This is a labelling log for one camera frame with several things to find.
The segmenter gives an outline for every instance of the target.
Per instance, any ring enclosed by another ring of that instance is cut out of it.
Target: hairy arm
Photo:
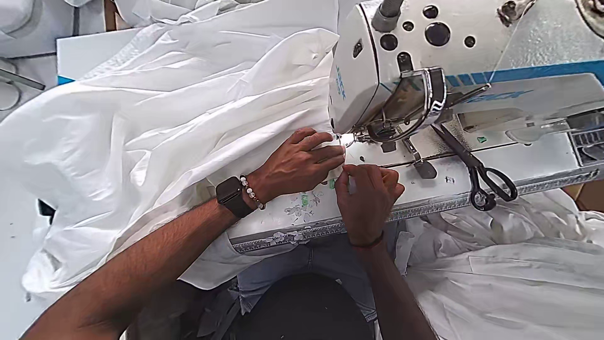
[[[409,286],[390,258],[384,242],[371,249],[358,249],[371,282],[382,337],[435,340]]]
[[[24,339],[117,339],[156,290],[174,282],[237,218],[213,199],[109,260],[53,304]]]
[[[289,137],[248,183],[263,203],[312,190],[344,162],[343,149],[325,146],[330,134],[303,128]],[[255,209],[253,200],[244,195]],[[80,282],[34,322],[22,339],[117,339],[157,290],[174,282],[237,218],[216,199],[136,242]]]
[[[349,176],[355,179],[355,192],[348,190]],[[392,205],[405,190],[398,179],[394,170],[345,165],[336,182],[338,206],[350,243],[369,276],[382,337],[435,340],[430,323],[388,255],[385,243],[375,244]]]

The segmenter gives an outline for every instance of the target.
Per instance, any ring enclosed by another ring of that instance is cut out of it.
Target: blue jeans
[[[388,223],[384,227],[384,241],[392,259],[400,231],[405,231],[404,220]],[[368,322],[376,319],[369,277],[346,234],[310,240],[290,252],[265,258],[239,273],[237,280],[242,313],[252,310],[260,297],[278,280],[309,272],[337,280],[355,299],[365,319]]]

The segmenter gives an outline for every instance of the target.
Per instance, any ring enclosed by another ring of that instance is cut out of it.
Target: machine brand logo
[[[336,72],[338,73],[336,77],[336,84],[338,86],[338,94],[342,96],[342,99],[346,99],[346,92],[344,92],[344,83],[342,83],[342,74],[339,72],[339,67],[336,66]]]
[[[505,92],[505,93],[496,93],[496,94],[483,94],[482,96],[473,97],[468,100],[465,100],[463,103],[476,103],[476,102],[487,102],[490,100],[518,98],[518,97],[522,96],[523,94],[527,94],[527,93],[533,92],[533,91],[534,90]]]
[[[428,112],[428,116],[437,116],[443,110],[445,103],[439,102],[437,100],[432,103],[432,107],[430,108],[430,112]]]

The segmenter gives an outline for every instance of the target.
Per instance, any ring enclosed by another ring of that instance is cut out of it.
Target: measuring tape
[[[534,192],[562,188],[568,185],[585,183],[597,179],[600,175],[600,168],[598,167],[583,168],[580,171],[583,171],[583,173],[576,174],[577,170],[574,170],[552,176],[520,181],[520,184],[516,185],[516,187],[518,188],[518,194],[526,195],[532,194]],[[436,212],[463,208],[469,205],[470,199],[468,192],[453,197],[435,198],[424,201],[400,204],[394,207],[394,210],[392,211],[386,222],[394,222],[404,220],[406,218],[424,216]],[[235,243],[233,244],[233,248],[235,248],[235,251],[238,253],[246,253],[254,250],[279,246],[281,244],[305,243],[313,238],[344,233],[346,233],[346,229],[344,227],[342,219],[333,218],[330,220],[302,224],[298,227],[297,230],[293,231],[278,231],[271,237]]]

